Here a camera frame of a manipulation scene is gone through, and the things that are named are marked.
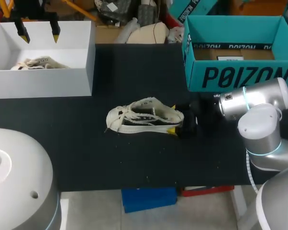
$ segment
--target shoelace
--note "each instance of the shoelace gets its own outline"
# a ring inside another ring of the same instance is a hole
[[[120,120],[120,124],[118,125],[118,127],[115,129],[115,131],[117,132],[119,130],[119,128],[122,126],[123,120],[124,118],[127,118],[128,120],[131,119],[140,119],[141,116],[138,116],[137,113],[135,113],[134,111],[132,111],[131,107],[133,106],[134,103],[130,104],[130,105],[125,105],[125,106],[117,106],[115,109],[119,110],[120,112],[122,112],[122,114],[120,114],[118,117],[116,117],[115,119],[113,119],[109,126],[107,127],[110,128],[113,124],[113,122]]]

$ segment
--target blue plastic crate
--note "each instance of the blue plastic crate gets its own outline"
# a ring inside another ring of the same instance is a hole
[[[175,188],[122,189],[125,213],[174,205],[177,201]]]

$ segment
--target white cable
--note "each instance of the white cable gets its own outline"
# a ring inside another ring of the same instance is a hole
[[[254,182],[253,176],[252,176],[252,172],[251,172],[250,156],[249,156],[249,154],[248,154],[247,151],[246,151],[246,168],[247,168],[247,170],[248,170],[248,175],[249,175],[249,180],[250,180],[250,182],[251,182],[251,185],[252,185],[255,193],[258,193],[258,189],[257,189],[257,187],[256,187],[256,185],[255,185],[255,182]]]

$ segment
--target label on box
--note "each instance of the label on box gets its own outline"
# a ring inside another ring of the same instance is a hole
[[[240,61],[244,60],[242,56],[217,56],[219,61]]]
[[[107,7],[112,11],[114,12],[115,10],[117,10],[117,6],[112,2],[110,4],[107,5]]]
[[[272,44],[264,43],[198,43],[194,42],[195,49],[266,49],[271,50]]]
[[[179,15],[178,21],[184,23],[187,16],[195,10],[199,2],[200,0],[191,0],[190,3],[187,5],[187,7],[184,9],[184,11],[181,13],[181,15]]]

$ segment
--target floor tile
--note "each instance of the floor tile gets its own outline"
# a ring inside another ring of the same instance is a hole
[[[120,190],[62,193],[69,199],[66,230],[120,230]]]

